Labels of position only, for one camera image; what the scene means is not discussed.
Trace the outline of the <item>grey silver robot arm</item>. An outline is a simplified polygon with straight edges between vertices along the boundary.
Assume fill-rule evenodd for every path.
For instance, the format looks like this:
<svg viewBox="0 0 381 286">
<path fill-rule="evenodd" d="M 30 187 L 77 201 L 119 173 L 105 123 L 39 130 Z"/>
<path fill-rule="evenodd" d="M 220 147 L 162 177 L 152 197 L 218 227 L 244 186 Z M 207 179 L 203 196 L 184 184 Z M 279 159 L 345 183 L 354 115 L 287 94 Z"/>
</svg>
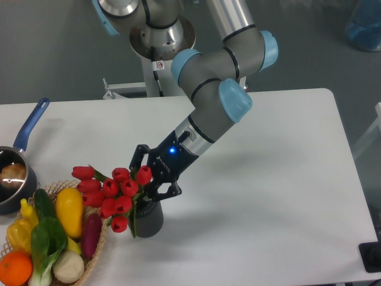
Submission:
<svg viewBox="0 0 381 286">
<path fill-rule="evenodd" d="M 274 64 L 278 45 L 257 29 L 245 1 L 208 1 L 223 47 L 208 54 L 193 45 L 193 27 L 177 1 L 94 1 L 112 34 L 125 33 L 133 49 L 151 61 L 170 61 L 171 73 L 194 106 L 193 112 L 156 148 L 138 145 L 130 163 L 143 159 L 153 179 L 145 195 L 160 201 L 181 194 L 180 174 L 206 152 L 252 107 L 241 78 Z"/>
</svg>

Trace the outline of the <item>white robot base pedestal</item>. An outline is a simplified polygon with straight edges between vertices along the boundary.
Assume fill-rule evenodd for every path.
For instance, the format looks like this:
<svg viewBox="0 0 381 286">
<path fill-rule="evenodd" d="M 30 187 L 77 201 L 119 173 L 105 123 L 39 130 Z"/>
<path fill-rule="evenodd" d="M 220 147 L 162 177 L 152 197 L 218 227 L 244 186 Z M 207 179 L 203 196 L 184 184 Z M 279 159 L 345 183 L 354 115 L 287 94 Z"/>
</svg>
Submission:
<svg viewBox="0 0 381 286">
<path fill-rule="evenodd" d="M 210 82 L 245 77 L 256 66 L 243 42 L 255 30 L 252 24 L 227 35 L 221 49 L 202 55 L 193 48 L 193 26 L 175 6 L 153 10 L 141 2 L 130 14 L 101 10 L 101 18 L 112 31 L 129 36 L 142 61 L 148 97 L 191 96 Z"/>
</svg>

